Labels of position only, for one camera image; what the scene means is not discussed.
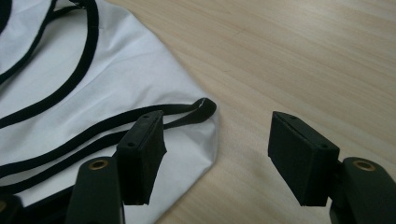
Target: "black strap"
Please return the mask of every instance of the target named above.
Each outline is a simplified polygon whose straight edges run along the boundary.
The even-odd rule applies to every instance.
[[[117,116],[111,117],[109,119],[105,119],[91,126],[81,134],[69,140],[62,146],[55,148],[51,152],[48,152],[44,155],[41,155],[36,158],[32,158],[27,161],[18,161],[0,166],[0,178],[8,175],[14,175],[16,173],[20,173],[23,171],[27,171],[36,168],[40,165],[43,165],[45,163],[48,163],[50,161],[54,161],[62,157],[66,153],[75,150],[75,148],[87,142],[88,140],[90,140],[99,133],[119,127],[126,123],[134,122],[140,116],[156,110],[162,110],[165,115],[174,115],[174,114],[190,112],[185,117],[181,119],[177,119],[163,126],[165,129],[170,129],[182,125],[200,123],[207,120],[216,111],[216,104],[207,98],[203,98],[196,101],[192,105],[153,105],[119,114]],[[75,154],[71,155],[70,157],[66,158],[65,160],[39,173],[38,175],[34,175],[16,184],[0,187],[0,194],[2,193],[14,194],[29,189],[30,187],[50,178],[51,176],[58,174],[59,172],[66,169],[70,165],[74,164],[77,161],[82,160],[83,158],[91,155],[92,153],[102,150],[103,148],[116,145],[126,133],[127,131],[123,131],[123,132],[111,133],[106,136],[103,136],[97,139],[96,141],[92,142],[91,144],[87,145],[80,151],[76,152]]]
[[[53,94],[48,96],[47,98],[25,107],[22,110],[19,110],[13,114],[5,116],[4,118],[0,119],[0,129],[5,128],[9,125],[24,121],[26,119],[32,118],[47,109],[51,108],[52,106],[56,105],[64,97],[66,97],[76,86],[77,84],[85,77],[92,60],[94,53],[96,51],[96,45],[99,37],[99,16],[98,16],[98,9],[97,5],[93,0],[83,0],[84,6],[87,10],[87,23],[88,23],[88,32],[87,38],[85,41],[85,47],[82,52],[81,58],[78,62],[78,65],[70,76],[69,79]],[[53,9],[55,7],[56,0],[52,0],[51,5],[49,7],[49,11],[46,15],[46,19],[40,27],[38,35],[35,37],[35,41],[32,44],[32,47],[29,48],[29,51],[20,59],[13,67],[11,67],[8,71],[6,71],[3,75],[0,76],[0,84],[7,80],[12,74],[14,74],[19,68],[21,68],[25,62],[29,59],[35,46],[38,44],[39,39],[41,38],[44,28],[48,24],[49,21],[56,18],[57,14],[53,14]]]
[[[3,33],[6,28],[9,16],[11,15],[12,0],[1,0],[0,1],[0,34]]]

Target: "white fabric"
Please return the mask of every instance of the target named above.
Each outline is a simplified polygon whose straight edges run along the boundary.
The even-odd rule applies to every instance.
[[[97,6],[99,41],[87,75],[51,109],[0,129],[0,165],[48,152],[94,123],[127,110],[158,104],[191,104],[207,97],[158,38],[129,11],[104,1],[97,1]],[[48,7],[48,0],[13,1],[11,18],[0,35],[0,73],[31,45]],[[85,44],[86,20],[85,10],[75,10],[48,25],[32,60],[16,78],[0,87],[0,118],[45,98],[67,80]],[[165,131],[168,152],[163,157],[150,203],[125,206],[126,223],[154,222],[213,164],[217,116],[201,124]],[[131,126],[124,125],[100,136]],[[29,205],[65,189],[74,184],[78,167],[84,161],[109,156],[114,151],[115,147],[110,147],[95,153],[19,196],[24,205]],[[21,181],[52,164],[6,177],[0,180],[0,186]]]

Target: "wooden table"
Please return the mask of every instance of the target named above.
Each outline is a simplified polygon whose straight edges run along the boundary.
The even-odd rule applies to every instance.
[[[295,115],[396,179],[396,3],[111,0],[219,105],[214,167],[159,223],[330,223],[300,207],[267,157],[273,111]]]

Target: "brass screw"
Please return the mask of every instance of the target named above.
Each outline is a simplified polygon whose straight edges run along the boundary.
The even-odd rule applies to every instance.
[[[93,161],[90,164],[90,170],[100,170],[107,166],[108,166],[108,161],[106,160]]]
[[[353,164],[363,171],[374,171],[375,166],[367,161],[353,161]]]
[[[0,213],[2,213],[7,207],[7,203],[4,201],[0,201]]]

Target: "wood grain surface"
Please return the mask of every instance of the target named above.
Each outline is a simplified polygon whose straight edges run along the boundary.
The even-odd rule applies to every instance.
[[[273,111],[396,179],[396,2],[111,0],[133,12],[219,105],[213,168],[159,223],[330,223],[267,157]]]

